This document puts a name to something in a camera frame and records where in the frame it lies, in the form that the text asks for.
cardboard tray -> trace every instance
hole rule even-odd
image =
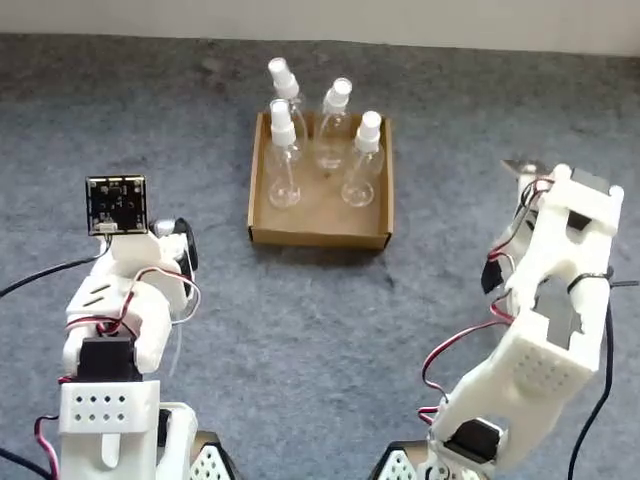
[[[307,125],[313,132],[313,116]],[[353,115],[351,138],[360,124]],[[251,190],[247,226],[254,243],[315,247],[349,247],[383,250],[393,234],[393,146],[391,123],[383,118],[380,142],[385,162],[378,177],[376,198],[364,208],[353,208],[342,201],[342,174],[320,171],[306,154],[297,170],[302,199],[292,208],[275,208],[267,198],[269,188],[264,171],[264,153],[271,138],[271,116],[258,114],[253,146]]]

bottle cap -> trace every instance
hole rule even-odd
[[[296,130],[289,113],[289,102],[281,98],[269,105],[271,110],[271,140],[279,147],[286,147],[296,141]]]
[[[356,133],[355,144],[362,152],[377,152],[380,142],[382,117],[378,112],[368,111],[362,115],[362,122]]]
[[[333,86],[327,90],[322,102],[323,113],[344,113],[351,94],[351,81],[347,78],[336,78]]]
[[[276,89],[278,97],[291,100],[298,96],[300,86],[284,58],[272,58],[269,62],[269,72],[273,78],[273,87]]]

white wall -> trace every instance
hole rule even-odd
[[[0,31],[640,55],[640,0],[0,0]]]

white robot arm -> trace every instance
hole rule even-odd
[[[562,164],[548,175],[521,173],[521,205],[488,257],[494,267],[508,260],[501,271],[515,267],[505,283],[509,327],[494,352],[441,401],[421,479],[445,479],[452,471],[465,480],[491,478],[513,467],[551,432],[565,404],[598,370],[610,291],[603,278],[623,190]],[[576,331],[571,318],[535,311],[538,287],[552,276],[567,286],[579,315]],[[485,290],[501,282],[486,280]],[[566,342],[550,338],[552,322],[567,323]],[[508,426],[483,419],[490,416]]]
[[[195,413],[161,403],[160,382],[143,378],[199,304],[191,228],[183,219],[148,228],[141,176],[87,179],[87,214],[103,254],[67,308],[54,480],[238,478],[211,460],[226,455],[219,443],[192,464]]]

floor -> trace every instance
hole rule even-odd
[[[384,254],[263,248],[247,238],[256,112],[270,57],[313,102],[338,75],[354,110],[394,122],[395,235]],[[386,445],[426,434],[424,356],[488,316],[483,255],[509,221],[499,160],[567,162],[626,189],[612,254],[639,275],[640,62],[634,59],[334,42],[0,36],[0,285],[95,252],[86,175],[147,175],[156,217],[185,216],[205,298],[157,375],[219,432],[248,479],[366,478]],[[33,421],[58,409],[64,309],[87,268],[2,300],[0,445],[44,464]],[[615,390],[578,462],[582,480],[632,478],[638,417],[637,293],[616,291]],[[496,332],[433,367],[452,388]],[[561,479],[598,375],[510,479]],[[55,438],[55,428],[47,429]],[[0,462],[0,477],[32,478]]]

